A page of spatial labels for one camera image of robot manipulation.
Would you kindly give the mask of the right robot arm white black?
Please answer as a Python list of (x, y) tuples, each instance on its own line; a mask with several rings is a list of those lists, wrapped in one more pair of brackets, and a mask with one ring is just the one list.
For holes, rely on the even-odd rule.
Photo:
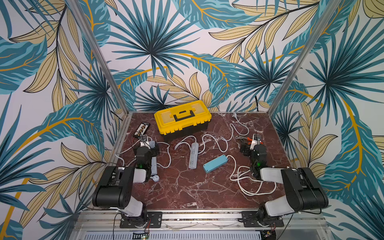
[(328, 197), (310, 168), (268, 167), (267, 148), (263, 144), (241, 143), (240, 152), (250, 158), (250, 171), (255, 180), (284, 186), (282, 197), (265, 202), (259, 208), (262, 220), (328, 207)]

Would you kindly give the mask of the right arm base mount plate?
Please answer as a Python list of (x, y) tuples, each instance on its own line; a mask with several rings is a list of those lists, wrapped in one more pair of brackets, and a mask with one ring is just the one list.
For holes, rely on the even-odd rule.
[(271, 217), (261, 211), (243, 211), (238, 220), (244, 224), (245, 228), (268, 228), (283, 227), (282, 217)]

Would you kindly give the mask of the teal power strip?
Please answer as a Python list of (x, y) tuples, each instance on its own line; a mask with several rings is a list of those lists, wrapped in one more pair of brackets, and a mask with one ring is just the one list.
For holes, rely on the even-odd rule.
[(204, 171), (208, 174), (217, 168), (225, 165), (228, 162), (228, 158), (225, 155), (221, 155), (203, 165)]

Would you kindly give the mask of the grey white power strip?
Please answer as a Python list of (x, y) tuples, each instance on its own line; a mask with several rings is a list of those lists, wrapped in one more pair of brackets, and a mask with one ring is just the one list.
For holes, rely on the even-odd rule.
[(199, 144), (197, 142), (194, 142), (191, 144), (189, 169), (193, 170), (197, 168), (198, 154), (199, 154)]

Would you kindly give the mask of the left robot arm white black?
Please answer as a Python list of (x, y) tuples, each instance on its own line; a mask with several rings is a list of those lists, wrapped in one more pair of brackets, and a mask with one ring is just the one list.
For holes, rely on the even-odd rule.
[(141, 142), (136, 148), (136, 166), (107, 167), (93, 193), (92, 204), (102, 209), (116, 210), (124, 220), (147, 221), (144, 203), (132, 196), (135, 183), (150, 179), (159, 181), (157, 155), (159, 146), (154, 141)]

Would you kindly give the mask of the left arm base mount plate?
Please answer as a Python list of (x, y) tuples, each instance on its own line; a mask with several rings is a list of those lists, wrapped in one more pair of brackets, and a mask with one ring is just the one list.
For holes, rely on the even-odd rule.
[(120, 222), (121, 229), (159, 229), (162, 224), (163, 213), (162, 212), (144, 212), (139, 217), (127, 217), (122, 216)]

